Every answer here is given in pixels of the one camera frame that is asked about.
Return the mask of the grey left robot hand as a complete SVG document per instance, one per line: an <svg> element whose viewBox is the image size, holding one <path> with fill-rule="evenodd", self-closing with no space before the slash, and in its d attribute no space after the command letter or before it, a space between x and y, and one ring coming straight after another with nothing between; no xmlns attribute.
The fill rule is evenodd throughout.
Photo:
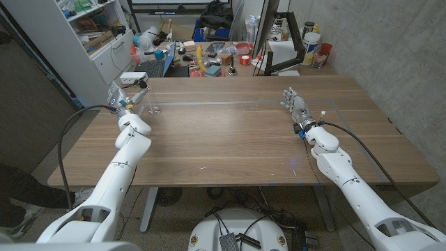
<svg viewBox="0 0 446 251"><path fill-rule="evenodd" d="M119 85L117 85L115 81L113 81L109 86L107 96L108 106L114 108L114 111L110 112L119 116L121 111L130 109L131 105L139 104L147 92L147 88L141 89L132 98L129 98L128 94Z"/></svg>

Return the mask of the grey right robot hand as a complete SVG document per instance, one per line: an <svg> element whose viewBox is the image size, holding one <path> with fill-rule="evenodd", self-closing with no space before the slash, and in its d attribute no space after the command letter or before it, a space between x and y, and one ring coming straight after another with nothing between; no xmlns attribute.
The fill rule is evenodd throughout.
<svg viewBox="0 0 446 251"><path fill-rule="evenodd" d="M284 101L281 101L281 105L291 113L291 118L294 121L294 132L305 135L316 125L307 104L291 87L283 90L283 97Z"/></svg>

